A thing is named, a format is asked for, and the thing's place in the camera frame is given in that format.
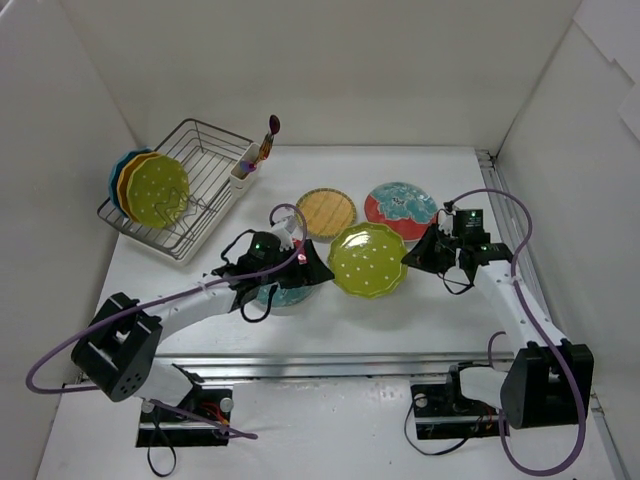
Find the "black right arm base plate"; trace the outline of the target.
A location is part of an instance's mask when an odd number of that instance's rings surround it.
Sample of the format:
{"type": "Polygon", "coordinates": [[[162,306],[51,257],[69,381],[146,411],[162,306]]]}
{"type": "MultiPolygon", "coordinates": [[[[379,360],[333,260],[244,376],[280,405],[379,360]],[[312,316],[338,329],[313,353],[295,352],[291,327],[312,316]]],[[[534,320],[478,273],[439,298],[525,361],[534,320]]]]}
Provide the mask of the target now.
{"type": "Polygon", "coordinates": [[[460,374],[471,362],[449,368],[443,383],[410,386],[411,404],[403,421],[403,434],[419,455],[450,455],[470,440],[499,436],[499,427],[509,433],[506,422],[499,422],[498,410],[489,404],[462,395],[460,374]]]}

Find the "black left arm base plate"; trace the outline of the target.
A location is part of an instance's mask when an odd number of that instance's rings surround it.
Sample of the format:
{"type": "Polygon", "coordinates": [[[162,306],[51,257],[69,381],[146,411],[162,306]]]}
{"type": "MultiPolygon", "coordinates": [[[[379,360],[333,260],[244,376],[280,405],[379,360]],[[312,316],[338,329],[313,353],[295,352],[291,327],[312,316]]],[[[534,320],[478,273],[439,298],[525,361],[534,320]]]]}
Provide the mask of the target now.
{"type": "Polygon", "coordinates": [[[146,451],[146,462],[158,479],[176,470],[178,450],[226,447],[231,434],[218,425],[228,425],[234,407],[231,388],[206,388],[180,409],[189,415],[144,402],[139,416],[135,447],[146,451]]]}

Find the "yellow polka dot bowl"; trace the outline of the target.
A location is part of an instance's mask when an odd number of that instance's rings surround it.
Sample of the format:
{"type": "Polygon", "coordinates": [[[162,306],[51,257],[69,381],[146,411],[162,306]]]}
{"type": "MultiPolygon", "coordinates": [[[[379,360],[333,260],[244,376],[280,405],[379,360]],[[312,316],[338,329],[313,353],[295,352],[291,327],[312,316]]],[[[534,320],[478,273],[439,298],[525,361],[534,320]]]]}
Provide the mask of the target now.
{"type": "Polygon", "coordinates": [[[131,209],[128,201],[127,189],[129,185],[130,177],[133,171],[140,166],[145,160],[158,157],[159,153],[156,151],[152,151],[150,153],[143,153],[136,155],[121,171],[118,184],[117,184],[117,195],[120,201],[121,208],[127,214],[128,217],[132,221],[136,221],[135,216],[131,213],[131,209]]]}

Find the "green polka dot bowl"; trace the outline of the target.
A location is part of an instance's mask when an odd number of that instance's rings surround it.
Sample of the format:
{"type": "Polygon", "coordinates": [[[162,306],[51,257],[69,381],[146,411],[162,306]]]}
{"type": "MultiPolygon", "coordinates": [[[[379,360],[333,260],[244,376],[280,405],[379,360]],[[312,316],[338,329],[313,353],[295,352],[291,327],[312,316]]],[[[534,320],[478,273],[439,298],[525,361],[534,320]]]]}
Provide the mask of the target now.
{"type": "Polygon", "coordinates": [[[362,222],[331,242],[327,262],[344,293],[375,299],[404,282],[408,267],[401,260],[407,253],[402,237],[387,225],[362,222]]]}
{"type": "Polygon", "coordinates": [[[134,221],[149,228],[169,227],[187,209],[188,174],[179,161],[165,155],[146,159],[131,174],[126,196],[134,221]]]}

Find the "blue polka dot bowl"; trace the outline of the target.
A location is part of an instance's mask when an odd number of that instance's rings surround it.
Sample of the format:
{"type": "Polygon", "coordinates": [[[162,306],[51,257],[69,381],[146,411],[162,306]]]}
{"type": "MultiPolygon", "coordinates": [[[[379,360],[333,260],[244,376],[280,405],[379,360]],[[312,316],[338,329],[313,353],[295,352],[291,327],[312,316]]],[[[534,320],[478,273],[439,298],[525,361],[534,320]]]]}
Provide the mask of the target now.
{"type": "Polygon", "coordinates": [[[118,195],[117,195],[117,184],[118,184],[118,180],[119,180],[119,176],[120,173],[122,171],[122,169],[138,154],[143,154],[143,153],[150,153],[151,149],[150,148],[143,148],[143,149],[138,149],[138,150],[132,150],[129,151],[128,153],[124,154],[112,167],[110,175],[109,175],[109,180],[108,180],[108,194],[109,194],[109,198],[111,200],[111,202],[113,203],[114,207],[124,216],[127,216],[127,214],[124,212],[124,210],[121,208],[120,205],[120,201],[118,199],[118,195]]]}

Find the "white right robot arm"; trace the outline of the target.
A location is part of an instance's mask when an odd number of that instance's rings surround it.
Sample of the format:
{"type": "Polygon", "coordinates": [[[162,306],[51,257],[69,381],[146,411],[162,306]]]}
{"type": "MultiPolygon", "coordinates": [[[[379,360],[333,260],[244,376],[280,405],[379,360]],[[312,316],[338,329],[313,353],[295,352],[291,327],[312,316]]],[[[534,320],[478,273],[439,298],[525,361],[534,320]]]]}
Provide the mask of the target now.
{"type": "Polygon", "coordinates": [[[404,265],[435,275],[457,268],[494,311],[510,342],[508,371],[464,365],[444,384],[445,405],[464,412],[477,401],[501,411],[515,429],[574,425],[586,417],[594,358],[568,340],[524,284],[514,256],[494,243],[480,210],[457,210],[433,219],[406,254],[404,265]]]}

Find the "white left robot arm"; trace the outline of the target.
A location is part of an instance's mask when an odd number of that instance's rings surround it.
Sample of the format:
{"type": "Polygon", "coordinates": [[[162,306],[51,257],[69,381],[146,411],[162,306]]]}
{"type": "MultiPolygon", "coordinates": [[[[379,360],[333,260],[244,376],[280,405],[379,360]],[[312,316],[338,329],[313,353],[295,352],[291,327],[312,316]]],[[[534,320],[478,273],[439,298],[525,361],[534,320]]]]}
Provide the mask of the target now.
{"type": "Polygon", "coordinates": [[[255,232],[245,254],[212,270],[186,296],[160,296],[148,306],[123,292],[109,297],[90,323],[90,334],[75,344],[71,359],[111,401],[137,397],[160,402],[185,420],[199,409],[200,381],[157,359],[164,340],[207,318],[243,313],[264,286],[296,289],[333,278],[312,240],[286,249],[277,235],[255,232]]]}

